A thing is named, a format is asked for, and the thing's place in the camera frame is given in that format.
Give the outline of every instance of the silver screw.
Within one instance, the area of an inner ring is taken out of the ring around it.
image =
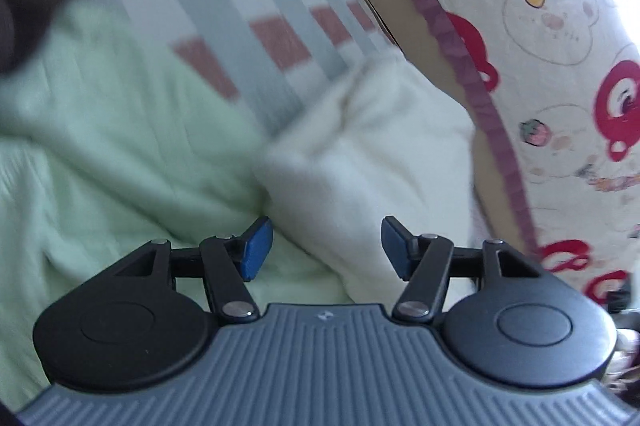
[[[429,314],[429,308],[421,301],[403,301],[398,305],[398,312],[407,317],[424,317]]]
[[[254,306],[246,301],[229,301],[222,307],[222,311],[229,317],[249,317],[255,313]]]

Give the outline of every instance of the bear ear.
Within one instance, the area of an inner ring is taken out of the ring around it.
[[[598,20],[598,2],[596,0],[578,0],[580,2],[580,8],[584,15],[587,16],[589,26],[593,25]]]

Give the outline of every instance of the bear nose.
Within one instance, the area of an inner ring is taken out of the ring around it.
[[[565,150],[569,146],[571,146],[571,137],[569,135],[562,135],[561,137],[556,137],[554,141],[551,143],[551,148],[555,151]]]
[[[564,19],[550,12],[542,14],[542,22],[545,24],[545,27],[549,27],[551,30],[560,30],[564,27]]]

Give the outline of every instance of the white logo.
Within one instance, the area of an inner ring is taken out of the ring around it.
[[[335,314],[331,311],[322,311],[321,313],[318,313],[318,319],[324,322],[331,321],[334,317]]]

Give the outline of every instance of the light green blanket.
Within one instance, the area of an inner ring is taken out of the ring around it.
[[[52,301],[152,238],[195,245],[260,215],[251,165],[263,144],[168,50],[71,5],[0,82],[0,400],[17,409],[47,384],[31,328]],[[204,302],[201,284],[178,287]],[[261,307],[348,301],[277,233],[248,287]]]

